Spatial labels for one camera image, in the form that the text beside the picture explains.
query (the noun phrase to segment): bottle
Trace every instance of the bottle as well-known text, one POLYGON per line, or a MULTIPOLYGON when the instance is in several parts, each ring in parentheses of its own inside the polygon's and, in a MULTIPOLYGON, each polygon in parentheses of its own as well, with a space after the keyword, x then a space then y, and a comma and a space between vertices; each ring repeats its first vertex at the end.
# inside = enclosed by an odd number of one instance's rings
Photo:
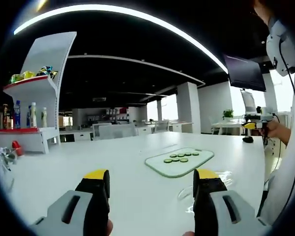
POLYGON ((4 129, 7 129, 7 127, 8 127, 8 115, 7 115, 7 112, 8 112, 8 105, 4 104, 3 105, 3 128, 4 129))
POLYGON ((20 111, 20 101, 17 100, 14 106, 14 128, 21 128, 21 111, 20 111))
POLYGON ((31 108, 31 105, 29 105, 29 110, 26 114, 26 128, 30 128, 30 108, 31 108))
POLYGON ((43 127, 47 127, 47 108, 44 107, 41 112, 41 123, 43 127))
POLYGON ((36 128, 37 127, 37 120, 36 120, 36 102, 31 103, 30 108, 30 127, 36 128))

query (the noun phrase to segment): window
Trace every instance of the window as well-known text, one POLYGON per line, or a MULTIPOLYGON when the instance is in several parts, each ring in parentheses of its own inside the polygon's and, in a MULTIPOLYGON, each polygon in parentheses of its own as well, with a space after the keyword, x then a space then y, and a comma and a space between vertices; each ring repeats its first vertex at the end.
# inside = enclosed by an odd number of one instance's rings
POLYGON ((162 119, 175 120, 178 119, 178 108, 176 94, 164 97, 161 100, 162 119))
MULTIPOLYGON (((289 76, 282 77, 276 70, 271 70, 270 75, 274 85, 277 111, 290 112, 294 92, 289 76)), ((295 74, 292 74, 291 77, 294 83, 295 74)))
POLYGON ((147 103, 147 119, 158 120, 157 101, 147 103))
MULTIPOLYGON (((232 106, 234 111, 234 117, 242 116, 246 113, 245 104, 242 99, 242 95, 240 92, 240 88, 232 87, 231 86, 231 97, 232 97, 232 106)), ((255 91, 252 89, 246 89, 247 92, 252 93, 256 107, 265 107, 266 100, 265 100, 265 93, 260 91, 255 91)))
POLYGON ((72 117, 63 117, 63 126, 72 126, 73 120, 72 117))

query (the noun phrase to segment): ceiling light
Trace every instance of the ceiling light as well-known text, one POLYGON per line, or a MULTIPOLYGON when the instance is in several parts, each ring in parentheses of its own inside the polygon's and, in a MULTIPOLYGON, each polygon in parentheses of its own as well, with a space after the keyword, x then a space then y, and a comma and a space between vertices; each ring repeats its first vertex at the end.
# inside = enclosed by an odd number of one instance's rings
POLYGON ((47 0, 39 0, 36 11, 39 11, 46 2, 47 2, 47 0))
POLYGON ((74 12, 74 11, 109 11, 109 12, 117 12, 117 13, 122 13, 130 16, 135 16, 141 19, 145 19, 147 21, 151 21, 159 26, 162 26, 175 34, 178 34, 180 37, 186 39, 188 42, 199 48, 202 52, 204 52, 208 57, 210 57, 218 66, 222 68, 222 70, 225 71, 225 73, 228 74, 228 70, 226 66, 212 53, 210 52, 206 47, 204 47, 201 43, 199 43, 197 40, 195 40, 193 37, 190 35, 186 34, 185 32, 181 31, 177 27, 161 20, 158 19, 154 16, 148 15, 146 13, 132 10, 129 8, 125 7, 120 7, 120 6, 110 6, 110 5, 101 5, 101 4, 83 4, 83 5, 75 5, 75 6, 66 6, 62 8, 58 8, 52 11, 45 12, 39 16, 36 16, 22 25, 20 25, 16 30, 14 30, 14 34, 19 33, 20 31, 24 30, 28 26, 41 21, 43 19, 46 19, 51 16, 59 15, 62 13, 66 12, 74 12))

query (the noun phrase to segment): person's hand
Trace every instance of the person's hand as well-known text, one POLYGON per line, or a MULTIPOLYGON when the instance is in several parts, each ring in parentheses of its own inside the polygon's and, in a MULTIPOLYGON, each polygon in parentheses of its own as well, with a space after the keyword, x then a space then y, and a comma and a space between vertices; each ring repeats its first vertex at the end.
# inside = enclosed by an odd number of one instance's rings
POLYGON ((185 233, 183 234, 183 236, 195 236, 195 233, 189 231, 189 232, 185 232, 185 233))
POLYGON ((272 11, 260 3, 260 0, 254 0, 254 9, 257 15, 263 20, 263 22, 268 26, 271 16, 273 16, 272 11))
POLYGON ((266 125, 268 128, 268 137, 269 138, 278 138, 280 134, 280 130, 283 125, 276 121, 270 121, 266 125))
POLYGON ((108 220, 107 222, 107 235, 110 235, 110 233, 113 231, 113 223, 111 220, 108 220))

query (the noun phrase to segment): computer monitor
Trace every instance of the computer monitor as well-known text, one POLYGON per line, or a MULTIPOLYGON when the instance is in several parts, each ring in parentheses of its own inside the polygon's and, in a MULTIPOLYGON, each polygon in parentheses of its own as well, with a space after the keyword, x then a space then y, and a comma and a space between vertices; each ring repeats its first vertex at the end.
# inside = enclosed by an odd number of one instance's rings
POLYGON ((265 92, 266 86, 259 64, 224 55, 231 86, 265 92))
POLYGON ((257 108, 252 93, 241 90, 241 96, 245 104, 246 114, 256 114, 257 108))

